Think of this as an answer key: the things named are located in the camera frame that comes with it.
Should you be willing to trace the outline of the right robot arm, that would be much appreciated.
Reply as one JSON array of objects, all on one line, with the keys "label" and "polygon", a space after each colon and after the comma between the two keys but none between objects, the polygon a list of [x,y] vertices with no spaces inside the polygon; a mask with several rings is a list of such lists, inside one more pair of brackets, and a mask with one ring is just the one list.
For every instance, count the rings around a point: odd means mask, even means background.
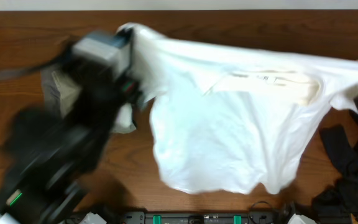
[{"label": "right robot arm", "polygon": [[289,219],[289,221],[287,222],[287,224],[317,224],[317,223],[307,216],[294,213],[292,217]]}]

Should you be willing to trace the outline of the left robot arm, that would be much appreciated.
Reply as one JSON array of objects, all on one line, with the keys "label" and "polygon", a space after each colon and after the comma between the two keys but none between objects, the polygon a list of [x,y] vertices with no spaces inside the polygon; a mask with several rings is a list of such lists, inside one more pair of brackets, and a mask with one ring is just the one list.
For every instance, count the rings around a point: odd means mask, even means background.
[{"label": "left robot arm", "polygon": [[12,157],[0,187],[0,223],[60,223],[86,195],[80,175],[97,168],[120,110],[142,99],[131,77],[134,30],[92,32],[69,43],[53,59],[0,71],[0,81],[54,68],[80,92],[59,117],[30,106],[12,119],[2,147]]}]

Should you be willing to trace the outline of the white t-shirt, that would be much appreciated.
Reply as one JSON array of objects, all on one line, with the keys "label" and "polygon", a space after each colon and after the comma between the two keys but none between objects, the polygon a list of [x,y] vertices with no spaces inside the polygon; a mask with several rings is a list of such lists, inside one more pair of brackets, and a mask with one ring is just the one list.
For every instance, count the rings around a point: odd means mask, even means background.
[{"label": "white t-shirt", "polygon": [[354,110],[358,61],[172,39],[142,24],[134,75],[152,100],[159,176],[188,194],[277,194],[331,108]]}]

